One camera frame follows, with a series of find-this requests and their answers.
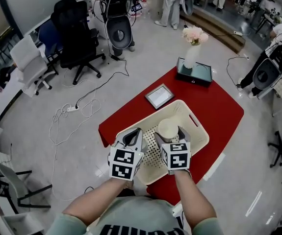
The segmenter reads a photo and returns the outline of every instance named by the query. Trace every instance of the gray chair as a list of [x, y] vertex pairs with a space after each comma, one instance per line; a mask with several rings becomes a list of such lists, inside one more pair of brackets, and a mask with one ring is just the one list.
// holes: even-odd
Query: gray chair
[[47, 64], [30, 35], [21, 39], [12, 48], [10, 55], [18, 67], [18, 81], [23, 83], [22, 91], [24, 93], [29, 94], [28, 91], [30, 89], [33, 94], [38, 95], [38, 86], [41, 83], [48, 90], [52, 89], [46, 83], [45, 78], [51, 74], [57, 74], [57, 72], [47, 72]]
[[[15, 193], [17, 195], [18, 198], [18, 206], [19, 207], [26, 207], [26, 208], [50, 208], [50, 205], [31, 205], [31, 204], [23, 204], [21, 201], [24, 199], [28, 199], [31, 196], [34, 196], [36, 194], [39, 194], [47, 189], [52, 188], [52, 185], [49, 185], [47, 187], [41, 188], [39, 190], [36, 191], [29, 191], [27, 189], [27, 187], [25, 186], [25, 184], [23, 183], [23, 181], [21, 179], [19, 179], [19, 177], [17, 175], [23, 175], [23, 174], [30, 174], [32, 173], [31, 170], [28, 171], [22, 171], [22, 172], [14, 172], [12, 169], [10, 169], [9, 167], [6, 167], [2, 164], [0, 164], [0, 178], [1, 177], [5, 177], [8, 181], [9, 184], [14, 188]], [[3, 181], [0, 180], [0, 183], [4, 186], [9, 186], [8, 183], [5, 183]]]

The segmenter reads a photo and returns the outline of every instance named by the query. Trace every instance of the white cube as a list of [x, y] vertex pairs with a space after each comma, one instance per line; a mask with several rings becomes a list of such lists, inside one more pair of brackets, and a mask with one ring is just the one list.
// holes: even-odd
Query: white cube
[[111, 147], [109, 156], [109, 176], [132, 181], [141, 167], [144, 153], [131, 149]]
[[168, 170], [183, 170], [190, 168], [190, 142], [164, 143], [161, 145], [161, 158]]

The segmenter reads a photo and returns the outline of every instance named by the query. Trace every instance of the wooden step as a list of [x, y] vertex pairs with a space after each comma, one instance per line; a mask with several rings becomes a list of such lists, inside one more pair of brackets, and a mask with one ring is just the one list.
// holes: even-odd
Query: wooden step
[[231, 28], [202, 10], [195, 9], [191, 16], [188, 16], [181, 11], [180, 18], [190, 24], [202, 28], [205, 32], [216, 38], [235, 53], [239, 53], [245, 45], [245, 39], [243, 37], [233, 35], [233, 30]]

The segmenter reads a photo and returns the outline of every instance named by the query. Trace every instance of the gray t-shirt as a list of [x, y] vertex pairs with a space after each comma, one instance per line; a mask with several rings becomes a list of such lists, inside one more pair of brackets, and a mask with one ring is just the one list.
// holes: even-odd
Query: gray t-shirt
[[[172, 205], [148, 197], [117, 198], [90, 227], [92, 235], [188, 235], [172, 214]], [[86, 225], [76, 217], [60, 214], [47, 235], [83, 235]], [[209, 218], [199, 223], [192, 235], [223, 235], [218, 220]]]

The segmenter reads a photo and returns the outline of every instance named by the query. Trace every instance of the white plastic basket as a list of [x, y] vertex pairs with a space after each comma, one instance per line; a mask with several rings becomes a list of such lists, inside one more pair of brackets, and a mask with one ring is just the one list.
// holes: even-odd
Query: white plastic basket
[[[148, 144], [148, 150], [136, 176], [145, 185], [154, 183], [168, 173], [167, 167], [163, 164], [160, 158], [160, 151], [154, 138], [154, 133], [159, 122], [165, 118], [171, 118], [178, 126], [181, 126], [190, 134], [192, 156], [209, 142], [207, 132], [190, 108], [182, 100], [172, 102], [159, 111], [125, 129], [128, 130], [130, 128], [139, 127], [144, 132], [143, 138]], [[177, 136], [172, 141], [177, 142], [178, 140], [179, 138]]]

